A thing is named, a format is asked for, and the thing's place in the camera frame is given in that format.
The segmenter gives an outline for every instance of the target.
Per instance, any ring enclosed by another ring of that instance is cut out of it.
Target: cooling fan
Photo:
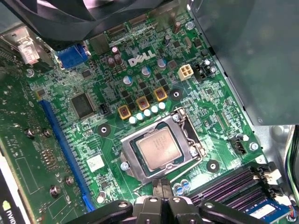
[[[54,50],[146,13],[171,0],[3,0]]]

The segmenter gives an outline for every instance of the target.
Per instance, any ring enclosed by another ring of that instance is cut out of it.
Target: blue pcie slot
[[[267,223],[274,223],[287,216],[291,211],[288,206],[279,204],[271,199],[265,199],[245,212]]]
[[[95,210],[92,200],[90,198],[88,186],[71,151],[71,148],[64,136],[64,133],[59,125],[59,122],[56,119],[51,104],[46,100],[41,100],[40,104],[42,105],[43,110],[45,111],[46,117],[52,127],[53,133],[55,134],[56,139],[64,153],[64,156],[74,174],[75,180],[77,181],[78,186],[81,190],[82,199],[87,207],[88,212]]]

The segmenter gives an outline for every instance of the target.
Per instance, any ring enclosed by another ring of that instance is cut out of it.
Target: cpu socket
[[[129,164],[126,172],[142,185],[206,155],[182,107],[121,142],[121,161]]]

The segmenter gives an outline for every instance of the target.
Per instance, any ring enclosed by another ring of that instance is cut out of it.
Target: green circuit board
[[[176,20],[182,24],[177,34],[172,32],[172,27],[157,32],[154,22],[148,18],[134,26],[129,22],[125,23],[125,31],[118,35],[112,36],[106,32],[110,46],[118,47],[123,60],[123,64],[114,69],[107,64],[107,57],[112,56],[112,52],[99,56],[86,41],[91,57],[84,64],[71,70],[63,70],[53,59],[56,67],[49,72],[36,71],[33,77],[28,78],[18,70],[18,75],[11,73],[1,82],[0,99],[5,102],[0,105],[2,145],[35,217],[42,216],[39,215],[39,209],[43,208],[42,203],[45,203],[44,213],[47,216],[52,216],[49,213],[49,204],[55,202],[63,208],[62,212],[57,210],[57,216],[52,217],[58,223],[65,222],[64,217],[68,212],[73,214],[72,218],[85,212],[77,186],[69,188],[65,183],[59,183],[55,175],[59,173],[59,176],[64,177],[71,174],[55,138],[45,138],[41,134],[41,128],[49,128],[38,104],[42,99],[49,101],[53,108],[89,187],[95,207],[117,199],[133,202],[138,196],[153,194],[150,183],[141,186],[139,181],[121,170],[121,139],[167,116],[178,107],[183,107],[189,115],[206,156],[199,165],[176,179],[172,186],[187,179],[192,193],[201,185],[230,170],[250,161],[265,159],[261,147],[256,151],[249,149],[250,143],[257,142],[257,139],[219,69],[204,80],[192,76],[180,81],[177,72],[181,66],[190,64],[194,68],[197,64],[202,64],[204,59],[213,62],[213,58],[210,54],[205,57],[201,54],[203,49],[207,49],[201,33],[196,28],[187,29],[185,26],[192,21],[189,14],[183,13]],[[171,37],[168,46],[163,44],[165,35]],[[187,46],[186,37],[192,41],[191,48]],[[194,45],[196,41],[200,43],[197,47]],[[129,59],[143,53],[148,55],[149,51],[154,55],[152,58],[130,66]],[[167,62],[175,61],[177,65],[160,70],[157,66],[160,58]],[[150,68],[149,77],[141,74],[143,66]],[[123,83],[124,76],[132,77],[131,86]],[[159,110],[157,114],[152,114],[135,125],[130,124],[128,119],[120,118],[117,109],[123,105],[135,105],[135,109],[130,109],[132,116],[140,112],[135,102],[139,97],[151,96],[150,106],[158,105],[153,92],[161,86],[168,95],[168,98],[163,100],[166,104],[164,110]],[[180,92],[180,100],[172,97],[174,89]],[[94,110],[92,116],[84,119],[78,118],[72,104],[72,99],[81,94],[86,94]],[[103,124],[111,129],[108,136],[100,133],[99,127]],[[33,128],[39,133],[34,140],[24,135],[26,128]],[[243,155],[237,153],[228,141],[238,133],[249,136],[249,141],[244,142],[246,153]],[[53,152],[56,164],[53,168],[43,162],[41,152],[45,149]],[[93,170],[88,160],[98,158],[99,155],[103,165]],[[216,160],[220,165],[215,173],[207,170],[210,160]],[[192,161],[173,171],[167,178],[175,178],[194,163]],[[30,171],[31,175],[26,173],[27,176],[24,176],[24,168]],[[50,196],[49,187],[52,184],[61,186],[63,198],[69,195],[71,204],[64,207],[62,203],[56,202],[58,199]],[[97,202],[100,191],[106,193],[103,203]],[[52,223],[52,220],[47,220],[46,223]]]

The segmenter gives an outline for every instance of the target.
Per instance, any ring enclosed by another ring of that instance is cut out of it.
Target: metal panel
[[[299,123],[298,9],[293,0],[193,2],[254,125]]]

